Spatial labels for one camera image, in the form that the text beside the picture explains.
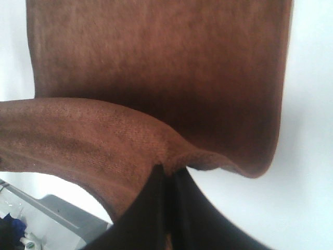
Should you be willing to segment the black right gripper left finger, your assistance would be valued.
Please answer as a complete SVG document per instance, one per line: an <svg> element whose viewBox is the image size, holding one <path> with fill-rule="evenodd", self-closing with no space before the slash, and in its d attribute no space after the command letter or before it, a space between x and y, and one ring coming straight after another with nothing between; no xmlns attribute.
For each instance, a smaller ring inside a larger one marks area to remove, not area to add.
<svg viewBox="0 0 333 250"><path fill-rule="evenodd" d="M155 165L135 201L111 228L86 249L165 249L165 175Z"/></svg>

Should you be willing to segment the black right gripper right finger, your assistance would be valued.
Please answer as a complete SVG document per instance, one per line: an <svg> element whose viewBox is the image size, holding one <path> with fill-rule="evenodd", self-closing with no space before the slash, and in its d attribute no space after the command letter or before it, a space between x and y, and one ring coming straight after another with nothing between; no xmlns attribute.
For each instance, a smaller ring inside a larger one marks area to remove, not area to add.
<svg viewBox="0 0 333 250"><path fill-rule="evenodd" d="M265 249L225 218L200 191L187 169L172 176L174 249Z"/></svg>

